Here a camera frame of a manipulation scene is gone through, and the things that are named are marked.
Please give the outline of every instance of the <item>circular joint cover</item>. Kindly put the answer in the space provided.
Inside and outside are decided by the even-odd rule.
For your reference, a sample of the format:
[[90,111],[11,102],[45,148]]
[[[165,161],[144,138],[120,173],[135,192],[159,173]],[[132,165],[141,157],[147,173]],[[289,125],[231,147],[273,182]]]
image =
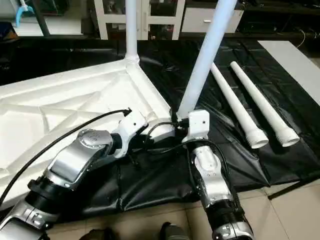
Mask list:
[[113,138],[111,134],[104,130],[85,129],[78,135],[78,140],[82,145],[90,149],[100,149],[113,145]]

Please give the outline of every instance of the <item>drawer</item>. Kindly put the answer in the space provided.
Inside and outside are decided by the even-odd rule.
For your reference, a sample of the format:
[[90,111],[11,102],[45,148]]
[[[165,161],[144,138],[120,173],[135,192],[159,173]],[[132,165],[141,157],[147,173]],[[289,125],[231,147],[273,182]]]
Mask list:
[[[192,8],[185,10],[182,32],[184,33],[206,33],[211,23],[215,10],[212,8]],[[243,15],[243,10],[235,10],[226,33],[234,33]]]

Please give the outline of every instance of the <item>white pipe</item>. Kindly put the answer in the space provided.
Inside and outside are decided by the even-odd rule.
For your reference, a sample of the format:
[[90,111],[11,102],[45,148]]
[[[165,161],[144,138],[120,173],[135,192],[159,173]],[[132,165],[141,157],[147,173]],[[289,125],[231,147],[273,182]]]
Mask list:
[[211,64],[214,62],[222,38],[228,27],[237,0],[219,0],[213,14],[212,22],[202,43],[188,85],[184,92],[177,115],[181,119],[195,109],[198,98],[206,82]]
[[281,143],[282,147],[289,147],[296,144],[300,140],[299,136],[292,128],[288,127],[241,67],[235,61],[233,61],[230,66],[273,128],[276,138]]
[[224,76],[221,74],[217,66],[212,63],[211,72],[218,83],[224,97],[228,101],[234,115],[238,119],[244,133],[246,136],[246,140],[250,144],[251,148],[258,149],[268,143],[268,138],[265,133],[257,127],[255,122],[247,113],[244,106],[241,104],[239,99],[237,98],[234,91],[231,89],[229,84],[227,83]]
[[125,59],[137,63],[137,0],[125,0],[126,54]]

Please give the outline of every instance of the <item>floor tile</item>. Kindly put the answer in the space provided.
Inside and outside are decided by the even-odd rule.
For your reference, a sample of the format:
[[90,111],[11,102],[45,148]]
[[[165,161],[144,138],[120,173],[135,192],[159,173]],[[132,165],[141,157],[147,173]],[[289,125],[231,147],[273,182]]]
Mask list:
[[285,230],[266,196],[240,200],[256,240],[288,240]]
[[190,229],[185,210],[174,211],[143,218],[129,219],[112,222],[101,221],[96,225],[88,225],[85,232],[92,229],[112,228],[121,240],[156,240],[161,226],[165,222],[171,222],[180,226],[189,235]]
[[194,209],[194,208],[200,208],[202,207],[201,201],[196,201],[196,202],[186,202],[184,204],[185,209]]
[[124,222],[135,219],[142,219],[150,216],[155,216],[159,214],[171,213],[176,211],[181,211],[185,209],[185,205],[183,203],[168,203],[163,205],[158,205],[154,207],[143,208],[134,211],[128,211],[113,215],[100,216],[90,218],[86,221],[87,227],[96,226],[100,223],[117,223]]
[[256,198],[256,197],[262,197],[265,196],[266,192],[263,188],[250,190],[250,191],[243,191],[238,192],[239,199],[250,199],[250,198]]
[[69,232],[73,230],[78,229],[85,229],[86,227],[86,221],[74,221],[74,222],[68,222],[68,223],[62,223],[62,224],[55,224],[52,229],[47,231],[48,234],[56,234],[61,232]]
[[290,240],[319,239],[320,185],[296,189],[271,203]]
[[[266,194],[269,196],[271,194],[274,194],[276,192],[279,192],[280,190],[283,190],[293,184],[297,183],[295,182],[291,182],[291,183],[285,183],[285,184],[280,184],[280,185],[273,185],[272,187],[264,187],[264,191],[266,192]],[[307,185],[304,185],[300,188],[308,188],[308,187],[312,187],[312,186],[316,186],[316,185],[320,185],[320,179],[315,180],[313,182],[310,182]]]
[[50,240],[79,240],[84,234],[86,230],[84,228],[72,230],[72,231],[63,231],[55,234],[49,234]]
[[212,239],[212,230],[203,207],[186,209],[186,216],[190,225],[191,239]]
[[[241,200],[256,240],[288,240],[281,223],[266,196]],[[191,236],[194,240],[211,239],[212,230],[202,207],[187,209]]]
[[295,182],[285,183],[285,184],[279,184],[279,185],[273,185],[271,187],[264,187],[264,190],[266,194],[269,196],[271,194],[277,193],[287,187],[290,187],[291,185],[295,184]]

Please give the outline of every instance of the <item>cabinet handle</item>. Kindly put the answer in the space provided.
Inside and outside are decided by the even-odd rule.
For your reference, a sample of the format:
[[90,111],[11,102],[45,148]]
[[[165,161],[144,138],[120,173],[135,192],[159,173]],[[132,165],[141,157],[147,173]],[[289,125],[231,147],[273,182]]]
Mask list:
[[144,31],[148,32],[148,24],[147,24],[147,13],[143,13],[143,25],[144,25]]

